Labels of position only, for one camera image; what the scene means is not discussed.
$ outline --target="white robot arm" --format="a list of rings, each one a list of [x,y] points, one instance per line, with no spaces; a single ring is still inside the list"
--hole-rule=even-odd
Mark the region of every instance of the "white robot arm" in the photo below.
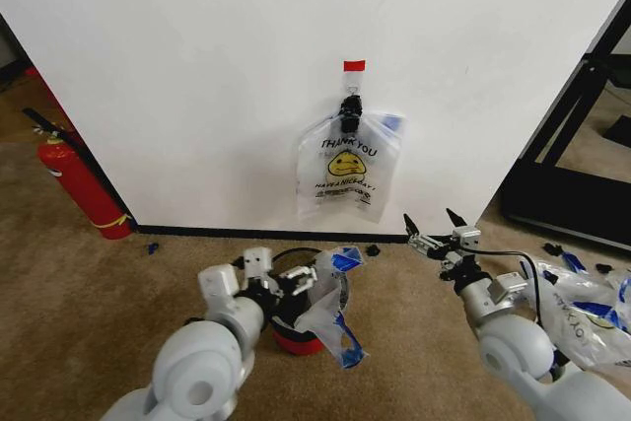
[[[555,347],[542,327],[512,314],[527,282],[519,273],[495,279],[484,273],[475,262],[475,254],[496,252],[478,250],[480,231],[449,212],[457,227],[450,236],[443,237],[420,235],[405,216],[409,244],[423,255],[443,262],[441,278],[454,281],[466,318],[479,340],[484,367],[510,385],[538,421],[628,418],[631,401],[604,379],[582,371],[572,362],[557,368],[553,383],[539,381],[553,368]]]
[[[174,333],[160,350],[152,382],[121,398],[102,421],[224,421],[237,406],[237,391],[254,365],[254,345],[269,311],[284,296],[313,286],[312,268],[296,267],[278,281],[269,248],[245,251],[246,284],[240,291],[232,265],[198,275],[208,305],[205,320]]]

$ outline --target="crumpled plastic bag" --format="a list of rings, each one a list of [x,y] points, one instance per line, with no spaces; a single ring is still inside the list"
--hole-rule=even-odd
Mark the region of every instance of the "crumpled plastic bag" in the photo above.
[[[308,290],[311,307],[294,323],[298,332],[313,332],[344,369],[355,367],[367,355],[344,320],[349,295],[348,285],[343,286],[340,280],[340,275],[361,264],[362,255],[355,246],[319,253],[315,260],[317,282]],[[350,347],[344,346],[344,337]]]
[[[541,322],[552,343],[583,369],[602,364],[631,366],[631,335],[576,306],[581,302],[577,299],[610,298],[613,289],[545,262],[537,262],[536,266]],[[525,270],[528,286],[524,296],[534,309],[534,285],[528,265]],[[544,271],[559,277],[555,285],[543,278]]]

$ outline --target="red fire extinguisher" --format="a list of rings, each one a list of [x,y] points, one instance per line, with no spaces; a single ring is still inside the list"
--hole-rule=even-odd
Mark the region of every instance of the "red fire extinguisher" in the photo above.
[[[72,135],[56,129],[32,109],[25,109],[24,113],[39,123],[42,129],[53,130],[50,138],[39,145],[37,155],[86,213],[92,225],[99,229],[106,239],[122,239],[131,234],[130,216],[120,210],[118,204],[88,168],[85,160],[77,153],[79,147],[75,144],[73,148],[67,143],[73,140]],[[64,141],[57,135],[63,135],[67,140]]]

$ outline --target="black metal frame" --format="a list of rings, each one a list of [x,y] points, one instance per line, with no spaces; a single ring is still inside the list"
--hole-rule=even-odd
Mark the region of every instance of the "black metal frame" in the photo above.
[[[631,183],[556,167],[606,82],[616,84],[614,66],[631,64],[631,55],[611,54],[630,27],[631,0],[625,0],[502,183],[502,212],[509,219],[631,251]]]

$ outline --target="plastic bag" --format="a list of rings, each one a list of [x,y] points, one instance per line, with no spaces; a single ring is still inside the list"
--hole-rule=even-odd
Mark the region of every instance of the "plastic bag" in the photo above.
[[[522,264],[526,275],[530,277],[530,268]],[[566,301],[583,313],[595,316],[600,324],[611,324],[629,332],[631,328],[631,272],[610,272],[603,281],[582,271],[574,273],[560,266],[538,261],[537,273],[545,276],[546,272],[555,275],[558,280],[555,287]]]
[[[525,296],[534,308],[531,278],[528,283]],[[544,278],[539,278],[539,297],[545,331],[576,365],[585,369],[598,364],[631,364],[631,335],[617,327],[599,325],[597,318],[574,307],[561,287]]]
[[[545,272],[552,273],[558,277],[554,286],[572,303],[575,301],[594,303],[611,301],[611,287],[601,279],[598,280],[587,273],[575,273],[567,268],[543,260],[536,261],[535,265],[540,276],[539,280],[545,276]],[[522,268],[527,277],[531,278],[530,266],[522,262]]]
[[[298,332],[313,332],[345,369],[359,364],[366,353],[344,320],[349,295],[340,275],[361,264],[362,256],[355,246],[321,252],[315,260],[317,282],[308,291],[311,307],[294,323]],[[344,347],[344,337],[350,347]]]
[[[402,117],[364,113],[356,132],[331,116],[303,137],[298,157],[298,213],[351,212],[379,222],[401,145]]]

